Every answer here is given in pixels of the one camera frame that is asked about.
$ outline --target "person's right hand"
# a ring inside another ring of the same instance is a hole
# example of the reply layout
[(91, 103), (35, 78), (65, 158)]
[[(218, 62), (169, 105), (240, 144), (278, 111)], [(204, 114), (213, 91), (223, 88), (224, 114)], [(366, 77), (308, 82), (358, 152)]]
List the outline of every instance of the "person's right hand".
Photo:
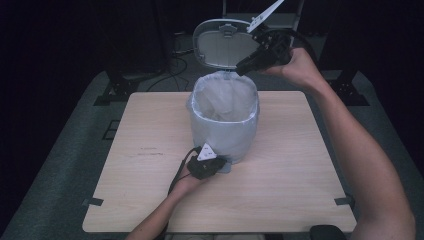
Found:
[(270, 67), (262, 73), (284, 77), (307, 92), (315, 89), (324, 79), (308, 52), (303, 48), (294, 48), (290, 54), (292, 58), (288, 64)]

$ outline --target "human arm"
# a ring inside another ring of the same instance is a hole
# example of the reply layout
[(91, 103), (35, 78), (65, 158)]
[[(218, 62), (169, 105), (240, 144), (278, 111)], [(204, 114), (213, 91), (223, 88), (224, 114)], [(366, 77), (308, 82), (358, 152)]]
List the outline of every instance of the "human arm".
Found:
[(127, 236), (127, 240), (150, 240), (157, 237), (168, 223), (178, 203), (207, 181), (206, 179), (198, 180), (188, 174), (187, 166), (184, 166), (180, 174), (180, 180), (175, 184), (171, 193), (147, 218), (134, 228)]
[(361, 211), (352, 239), (415, 239), (415, 221), (399, 176), (375, 139), (350, 114), (304, 49), (267, 74), (282, 76), (318, 104), (337, 160)]

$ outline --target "white lid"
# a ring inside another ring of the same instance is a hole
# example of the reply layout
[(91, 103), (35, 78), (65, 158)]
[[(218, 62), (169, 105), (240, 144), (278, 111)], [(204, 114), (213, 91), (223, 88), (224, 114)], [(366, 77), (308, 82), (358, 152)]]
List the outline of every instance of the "white lid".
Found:
[(250, 23), (235, 19), (212, 19), (194, 30), (194, 55), (205, 66), (235, 69), (238, 62), (256, 51), (259, 44), (247, 33)]

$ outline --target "white plastic bag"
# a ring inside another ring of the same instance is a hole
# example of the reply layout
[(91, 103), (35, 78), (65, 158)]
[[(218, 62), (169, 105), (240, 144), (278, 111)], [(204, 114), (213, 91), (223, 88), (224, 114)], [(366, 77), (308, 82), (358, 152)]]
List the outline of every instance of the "white plastic bag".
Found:
[(201, 77), (187, 109), (195, 146), (207, 143), (233, 164), (246, 155), (259, 116), (258, 92), (250, 78), (223, 71)]

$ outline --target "table top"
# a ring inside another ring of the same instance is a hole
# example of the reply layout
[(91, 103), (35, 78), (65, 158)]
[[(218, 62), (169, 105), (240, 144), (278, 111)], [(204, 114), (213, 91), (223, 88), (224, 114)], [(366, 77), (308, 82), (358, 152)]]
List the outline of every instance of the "table top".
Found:
[[(188, 92), (131, 95), (83, 223), (86, 232), (130, 232), (166, 197), (193, 148)], [(246, 157), (176, 208), (168, 232), (305, 232), (356, 220), (306, 97), (259, 92), (257, 132)]]

